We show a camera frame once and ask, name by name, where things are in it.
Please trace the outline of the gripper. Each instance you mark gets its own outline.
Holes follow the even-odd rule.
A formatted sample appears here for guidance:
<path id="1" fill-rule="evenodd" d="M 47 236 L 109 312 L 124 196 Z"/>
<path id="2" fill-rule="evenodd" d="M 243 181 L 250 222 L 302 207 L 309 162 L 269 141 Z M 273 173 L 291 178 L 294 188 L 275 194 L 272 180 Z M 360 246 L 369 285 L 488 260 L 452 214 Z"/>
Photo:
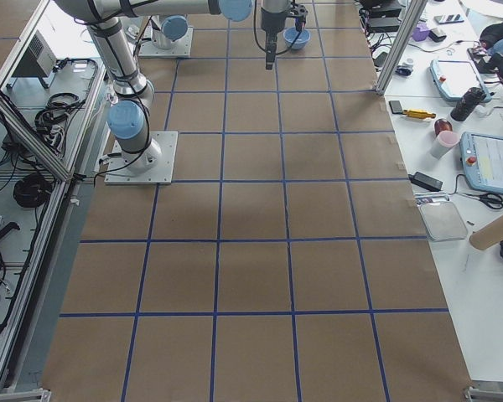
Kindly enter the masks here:
<path id="1" fill-rule="evenodd" d="M 265 68 L 272 70 L 277 53 L 277 34 L 285 29 L 288 10 L 270 12 L 261 8 L 261 29 L 265 32 Z"/>

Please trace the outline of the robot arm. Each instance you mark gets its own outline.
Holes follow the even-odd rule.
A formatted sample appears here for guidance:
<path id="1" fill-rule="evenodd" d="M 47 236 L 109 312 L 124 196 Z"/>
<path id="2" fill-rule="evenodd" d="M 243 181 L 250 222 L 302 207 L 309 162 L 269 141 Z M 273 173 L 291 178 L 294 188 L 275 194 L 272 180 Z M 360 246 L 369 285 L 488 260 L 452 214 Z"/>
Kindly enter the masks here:
<path id="1" fill-rule="evenodd" d="M 157 15 L 151 20 L 151 40 L 156 48 L 169 50 L 188 33 L 188 28 L 184 15 Z"/>
<path id="2" fill-rule="evenodd" d="M 154 88 L 141 72 L 119 18 L 210 14 L 240 22 L 257 11 L 255 1 L 58 1 L 56 4 L 87 26 L 112 78 L 118 102 L 110 109 L 107 124 L 121 148 L 123 167 L 135 174 L 154 168 L 162 151 L 150 133 L 149 109 Z"/>

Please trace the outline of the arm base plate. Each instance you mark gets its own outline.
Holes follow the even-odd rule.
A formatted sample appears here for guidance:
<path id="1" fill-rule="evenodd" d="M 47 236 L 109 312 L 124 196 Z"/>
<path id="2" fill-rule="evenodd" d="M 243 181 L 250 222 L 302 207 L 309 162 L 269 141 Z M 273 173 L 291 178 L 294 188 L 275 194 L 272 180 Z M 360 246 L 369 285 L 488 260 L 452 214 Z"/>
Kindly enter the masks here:
<path id="1" fill-rule="evenodd" d="M 120 153 L 108 165 L 105 175 L 108 185 L 171 184 L 179 134 L 176 131 L 151 131 L 151 143 L 140 158 L 122 153 L 117 140 L 113 152 Z"/>
<path id="2" fill-rule="evenodd" d="M 188 26 L 187 33 L 180 39 L 170 40 L 158 30 L 148 28 L 145 41 L 139 50 L 140 58 L 189 58 L 192 47 L 193 28 Z"/>

